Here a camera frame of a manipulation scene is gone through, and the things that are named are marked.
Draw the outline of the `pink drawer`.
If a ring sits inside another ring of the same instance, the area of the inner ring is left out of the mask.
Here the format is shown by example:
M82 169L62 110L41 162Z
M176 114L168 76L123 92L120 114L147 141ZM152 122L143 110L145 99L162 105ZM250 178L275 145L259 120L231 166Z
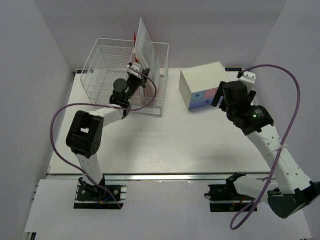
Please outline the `pink drawer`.
M207 89L204 91L204 96L203 98L206 99L206 98L212 98L215 96L216 92L217 92L217 87L215 88L211 88L211 89Z

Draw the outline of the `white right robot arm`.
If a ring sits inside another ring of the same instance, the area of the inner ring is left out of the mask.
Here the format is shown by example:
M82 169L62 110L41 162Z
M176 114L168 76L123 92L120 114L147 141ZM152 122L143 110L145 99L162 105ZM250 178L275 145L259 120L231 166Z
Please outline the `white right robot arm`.
M255 94L239 80L221 81L211 104L224 111L260 152L277 183L267 186L260 200L285 219L317 199L320 184L312 181L293 159L267 109L252 104Z

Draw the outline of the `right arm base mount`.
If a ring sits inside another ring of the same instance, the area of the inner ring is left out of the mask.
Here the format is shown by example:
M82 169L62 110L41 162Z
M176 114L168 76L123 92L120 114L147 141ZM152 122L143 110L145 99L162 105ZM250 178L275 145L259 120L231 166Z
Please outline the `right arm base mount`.
M209 184L208 192L204 193L204 198L209 200L210 212L228 213L239 212L254 198L251 195L240 193L240 187L235 186L235 182L243 184L258 183L260 180L250 177L244 172L236 172L229 176L223 184Z

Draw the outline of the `clear plastic bag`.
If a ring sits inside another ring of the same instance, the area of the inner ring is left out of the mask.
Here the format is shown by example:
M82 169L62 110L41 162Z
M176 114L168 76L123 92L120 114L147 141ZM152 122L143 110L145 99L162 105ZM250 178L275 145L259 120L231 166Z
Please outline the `clear plastic bag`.
M143 68L150 69L148 76L155 83L156 88L158 88L160 82L160 61L141 17L136 34L136 54Z

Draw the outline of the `periwinkle blue drawer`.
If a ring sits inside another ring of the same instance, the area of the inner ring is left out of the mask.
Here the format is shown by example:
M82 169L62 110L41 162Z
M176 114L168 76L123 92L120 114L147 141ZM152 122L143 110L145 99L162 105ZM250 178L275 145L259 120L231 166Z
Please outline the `periwinkle blue drawer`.
M193 110L193 109L197 109L197 108L202 108L205 106L210 106L213 102L214 97L208 97L208 98L203 98L203 99L198 99L195 101L191 101L189 103L189 107L188 110Z

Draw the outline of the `white mini drawer cabinet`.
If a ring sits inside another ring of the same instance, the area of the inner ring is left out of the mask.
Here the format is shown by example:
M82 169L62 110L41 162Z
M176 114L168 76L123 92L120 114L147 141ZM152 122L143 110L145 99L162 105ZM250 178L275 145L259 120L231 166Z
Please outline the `white mini drawer cabinet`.
M189 107L192 93L218 88L221 81L228 82L229 79L219 61L182 69L178 90L186 108Z

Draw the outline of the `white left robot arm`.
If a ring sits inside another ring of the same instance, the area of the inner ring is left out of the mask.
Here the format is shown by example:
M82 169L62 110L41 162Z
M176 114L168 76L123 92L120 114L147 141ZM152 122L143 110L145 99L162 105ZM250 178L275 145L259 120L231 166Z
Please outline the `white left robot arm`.
M66 136L66 145L79 161L83 179L91 184L88 193L99 200L105 196L105 178L100 169L97 152L101 146L103 128L127 117L130 111L139 111L143 107L132 108L131 98L136 91L146 87L151 70L134 62L127 65L127 78L118 78L113 82L109 104L94 111L79 110L75 113Z

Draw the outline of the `red folder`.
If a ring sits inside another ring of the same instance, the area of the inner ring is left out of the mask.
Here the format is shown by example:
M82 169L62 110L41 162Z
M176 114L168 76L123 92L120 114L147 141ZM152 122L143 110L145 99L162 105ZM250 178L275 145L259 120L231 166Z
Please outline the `red folder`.
M134 55L134 61L136 63L139 63L139 58L137 57L136 53L136 41L137 41L137 35L136 32L133 33L133 55Z

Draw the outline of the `blue label sticker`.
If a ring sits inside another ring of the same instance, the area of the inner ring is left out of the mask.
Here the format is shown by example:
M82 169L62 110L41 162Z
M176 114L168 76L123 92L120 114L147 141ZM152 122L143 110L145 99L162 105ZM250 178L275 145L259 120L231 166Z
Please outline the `blue label sticker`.
M226 72L240 72L243 69L241 67L225 67L224 70Z

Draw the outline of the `white wire mesh organizer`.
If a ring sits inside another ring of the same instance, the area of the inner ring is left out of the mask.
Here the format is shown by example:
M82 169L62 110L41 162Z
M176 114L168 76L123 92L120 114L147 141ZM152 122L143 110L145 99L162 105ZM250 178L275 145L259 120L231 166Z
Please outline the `white wire mesh organizer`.
M169 44L154 42L160 69L155 99L153 85L148 81L146 88L139 88L130 99L132 108L147 107L138 114L161 116L168 82ZM97 38L84 64L80 81L92 104L107 105L116 79L127 79L127 64L135 60L134 41L112 38Z

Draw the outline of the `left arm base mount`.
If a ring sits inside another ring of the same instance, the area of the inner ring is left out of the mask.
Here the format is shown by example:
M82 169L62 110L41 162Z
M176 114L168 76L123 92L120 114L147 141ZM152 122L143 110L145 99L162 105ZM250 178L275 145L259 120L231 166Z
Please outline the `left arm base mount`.
M105 186L114 196L120 207L126 199L126 184L107 184ZM74 209L87 210L120 210L113 197L106 190L95 185L88 184L83 177L78 179L74 198Z

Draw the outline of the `light blue drawer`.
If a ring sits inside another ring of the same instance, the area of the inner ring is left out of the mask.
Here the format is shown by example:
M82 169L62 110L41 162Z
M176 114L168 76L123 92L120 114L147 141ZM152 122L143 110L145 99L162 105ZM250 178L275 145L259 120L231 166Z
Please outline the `light blue drawer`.
M197 101L197 100L201 100L204 98L204 95L205 95L205 90L203 91L198 91L198 92L193 92L191 94L191 98L190 98L190 101L193 102L193 101Z

